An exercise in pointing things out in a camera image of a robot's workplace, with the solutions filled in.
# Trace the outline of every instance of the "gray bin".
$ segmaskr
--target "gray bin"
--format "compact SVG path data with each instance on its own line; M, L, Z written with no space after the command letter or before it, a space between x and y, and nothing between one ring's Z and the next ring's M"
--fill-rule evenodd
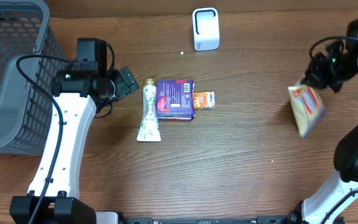
M17 71L16 60L29 54L65 58L42 0L0 1L0 152L41 154L52 103ZM66 63L46 58L21 62L23 71L50 92L50 81Z

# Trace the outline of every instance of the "orange package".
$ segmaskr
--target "orange package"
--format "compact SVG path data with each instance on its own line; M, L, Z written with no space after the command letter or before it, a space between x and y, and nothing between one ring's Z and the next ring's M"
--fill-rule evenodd
M193 93L193 103L196 110L215 109L215 93Z

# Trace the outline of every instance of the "gray plastic basket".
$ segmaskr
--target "gray plastic basket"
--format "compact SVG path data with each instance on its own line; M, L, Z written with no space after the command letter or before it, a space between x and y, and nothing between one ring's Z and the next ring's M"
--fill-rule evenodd
M16 60L29 54L65 58L49 26L49 8L41 0L0 1L0 152L41 154L52 104L17 71ZM50 81L64 62L29 58L24 72L50 92Z

